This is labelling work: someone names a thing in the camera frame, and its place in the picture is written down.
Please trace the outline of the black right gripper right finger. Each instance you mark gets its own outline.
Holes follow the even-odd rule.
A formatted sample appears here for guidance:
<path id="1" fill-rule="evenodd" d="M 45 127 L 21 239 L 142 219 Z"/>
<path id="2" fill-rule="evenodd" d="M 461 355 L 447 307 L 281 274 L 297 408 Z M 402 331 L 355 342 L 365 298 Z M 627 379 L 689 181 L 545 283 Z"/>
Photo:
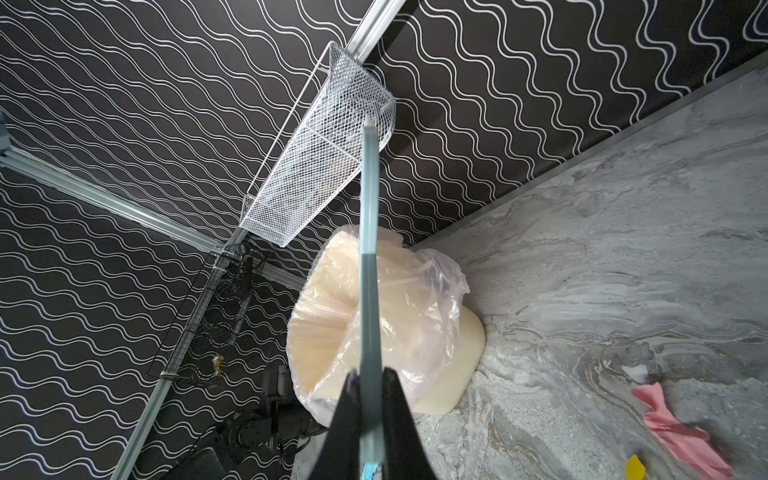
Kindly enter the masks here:
<path id="1" fill-rule="evenodd" d="M 382 425 L 385 446 L 383 478 L 436 480 L 398 374 L 389 367 L 382 374 Z"/>

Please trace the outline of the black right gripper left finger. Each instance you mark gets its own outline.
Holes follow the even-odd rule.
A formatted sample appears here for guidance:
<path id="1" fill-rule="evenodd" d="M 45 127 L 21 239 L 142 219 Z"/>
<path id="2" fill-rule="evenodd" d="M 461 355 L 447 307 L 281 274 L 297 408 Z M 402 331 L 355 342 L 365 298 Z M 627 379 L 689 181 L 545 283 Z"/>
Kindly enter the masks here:
<path id="1" fill-rule="evenodd" d="M 310 480 L 355 480 L 360 472 L 361 398 L 355 370 L 346 377 Z"/>

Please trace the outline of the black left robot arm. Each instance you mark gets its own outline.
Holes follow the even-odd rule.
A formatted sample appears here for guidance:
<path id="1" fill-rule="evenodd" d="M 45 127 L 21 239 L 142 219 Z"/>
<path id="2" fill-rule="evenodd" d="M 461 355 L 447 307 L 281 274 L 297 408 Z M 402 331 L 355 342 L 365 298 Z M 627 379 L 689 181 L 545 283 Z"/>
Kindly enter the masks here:
<path id="1" fill-rule="evenodd" d="M 289 367 L 265 368 L 256 408 L 239 410 L 196 440 L 166 479 L 222 479 L 248 456 L 263 449 L 280 460 L 293 458 L 326 431 L 297 399 Z"/>

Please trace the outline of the yellow paper scrap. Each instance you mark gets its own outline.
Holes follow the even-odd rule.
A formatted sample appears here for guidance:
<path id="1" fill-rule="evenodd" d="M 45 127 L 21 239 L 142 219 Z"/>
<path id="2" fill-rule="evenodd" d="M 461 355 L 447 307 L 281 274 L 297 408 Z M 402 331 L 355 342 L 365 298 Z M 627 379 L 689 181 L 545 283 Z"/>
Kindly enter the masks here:
<path id="1" fill-rule="evenodd" d="M 647 471 L 639 457 L 633 455 L 626 461 L 624 473 L 626 480 L 645 480 Z"/>

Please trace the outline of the pink paper scrap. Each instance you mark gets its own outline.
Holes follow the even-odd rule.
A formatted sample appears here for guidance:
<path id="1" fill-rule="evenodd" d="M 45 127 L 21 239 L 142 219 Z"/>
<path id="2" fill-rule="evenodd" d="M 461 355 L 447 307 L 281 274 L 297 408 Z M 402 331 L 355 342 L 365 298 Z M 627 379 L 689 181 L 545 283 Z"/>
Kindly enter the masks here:
<path id="1" fill-rule="evenodd" d="M 634 387 L 632 395 L 649 409 L 643 415 L 646 427 L 676 460 L 691 467 L 702 479 L 732 479 L 731 465 L 713 448 L 709 434 L 681 423 L 673 415 L 659 383 Z"/>

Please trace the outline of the aluminium corner frame post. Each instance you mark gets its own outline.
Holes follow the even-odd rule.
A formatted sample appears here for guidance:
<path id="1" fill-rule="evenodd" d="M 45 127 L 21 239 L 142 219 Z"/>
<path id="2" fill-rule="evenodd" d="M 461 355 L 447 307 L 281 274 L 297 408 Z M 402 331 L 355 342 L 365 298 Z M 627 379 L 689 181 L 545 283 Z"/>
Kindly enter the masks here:
<path id="1" fill-rule="evenodd" d="M 170 391 L 176 374 L 178 373 L 183 359 L 188 351 L 193 336 L 205 315 L 205 311 L 210 303 L 219 281 L 226 273 L 230 263 L 230 257 L 222 251 L 215 258 L 210 275 L 206 281 L 203 290 L 191 311 L 187 322 L 180 334 L 180 337 L 171 353 L 165 368 L 161 371 L 159 379 L 149 397 L 148 403 L 142 411 L 142 414 L 136 424 L 125 450 L 123 451 L 117 465 L 111 475 L 111 479 L 124 480 L 129 479 L 134 468 L 136 460 L 142 450 L 144 443 L 152 430 L 157 416 L 160 413 L 163 402 Z"/>

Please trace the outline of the aluminium left frame bar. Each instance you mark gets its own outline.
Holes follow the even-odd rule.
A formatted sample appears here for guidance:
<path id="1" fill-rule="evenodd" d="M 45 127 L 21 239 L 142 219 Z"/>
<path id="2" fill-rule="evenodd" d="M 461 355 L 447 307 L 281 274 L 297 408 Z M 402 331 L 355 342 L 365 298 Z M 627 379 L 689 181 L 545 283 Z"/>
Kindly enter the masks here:
<path id="1" fill-rule="evenodd" d="M 199 233 L 167 216 L 146 209 L 66 170 L 46 163 L 22 149 L 14 147 L 6 149 L 1 154 L 1 164 L 71 197 L 138 223 L 201 252 L 213 253 L 230 260 L 242 257 L 242 254 L 237 253 L 235 243 L 225 244 Z"/>

